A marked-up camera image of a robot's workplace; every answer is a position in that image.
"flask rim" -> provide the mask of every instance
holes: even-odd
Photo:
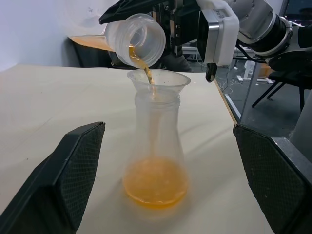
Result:
[[[140,80],[136,80],[134,77],[135,76],[132,76],[132,73],[135,73],[137,70],[132,70],[130,72],[127,73],[127,76],[128,78],[132,81],[132,82],[135,82],[135,83],[139,83],[139,84],[143,84],[143,85],[146,85],[146,86],[149,86],[149,87],[157,87],[157,88],[177,88],[177,87],[183,87],[183,86],[186,86],[188,84],[191,83],[191,79],[189,77],[187,77],[186,75],[183,75],[181,73],[179,73],[179,75],[183,76],[185,79],[186,79],[186,82],[183,83],[183,84],[179,84],[179,85],[160,85],[160,84],[150,84],[148,82],[143,82],[143,81],[140,81]],[[164,71],[163,69],[150,69],[150,71]],[[166,72],[168,73],[177,73],[177,72],[172,72],[172,71],[168,71],[166,70]]]

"cable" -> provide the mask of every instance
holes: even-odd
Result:
[[[228,93],[227,95],[230,95],[230,94],[232,94],[233,93],[233,89],[231,89],[231,88],[229,88],[230,90],[231,90],[231,92],[230,93]]]
[[[225,81],[225,82],[223,82],[221,89],[223,89],[223,88],[224,88],[224,85],[225,85],[225,84],[226,84],[226,81]]]
[[[196,54],[196,61],[199,63],[200,66],[207,67],[207,66],[201,64],[201,62],[198,61],[197,54]]]
[[[217,81],[217,83],[218,83],[219,89],[221,89],[221,86],[222,86],[221,83],[219,83],[218,81]]]
[[[237,60],[241,60],[241,61],[250,61],[250,58],[247,58],[246,56],[233,57],[233,59],[237,59]]]
[[[224,92],[229,87],[229,73],[236,66],[236,63],[237,63],[237,60],[235,61],[234,66],[231,69],[229,69],[226,74],[226,87],[222,90],[222,92]]]
[[[254,59],[254,58],[250,57],[250,56],[247,54],[247,52],[246,52],[242,47],[240,47],[240,44],[239,44],[238,41],[236,42],[236,47],[237,47],[237,49],[240,50],[240,52],[242,52],[242,53],[243,53],[247,58],[249,58],[251,61],[258,62],[258,63],[266,63],[265,61],[258,60],[258,59]]]

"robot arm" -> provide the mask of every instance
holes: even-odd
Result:
[[[237,39],[276,71],[311,69],[312,27],[279,17],[265,0],[121,0],[99,22],[149,12],[164,29],[167,52],[181,56],[182,45],[197,39],[208,82],[218,65],[231,64]]]

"plastic bottle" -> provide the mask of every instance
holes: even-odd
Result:
[[[165,48],[163,29],[146,14],[100,25],[99,17],[113,4],[102,0],[58,0],[58,21],[66,35],[78,44],[115,51],[123,63],[142,68],[130,58],[129,47],[134,47],[135,54],[147,66],[152,66]]]

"black chair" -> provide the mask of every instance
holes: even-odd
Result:
[[[272,100],[271,97],[280,90],[285,84],[290,84],[299,87],[300,95],[300,110],[304,107],[304,90],[312,89],[312,76],[304,75],[300,72],[273,72],[269,75],[269,79],[275,80],[274,84],[265,91],[257,101],[254,102],[252,107],[254,108],[271,90],[281,83],[275,90],[268,95],[267,99]]]

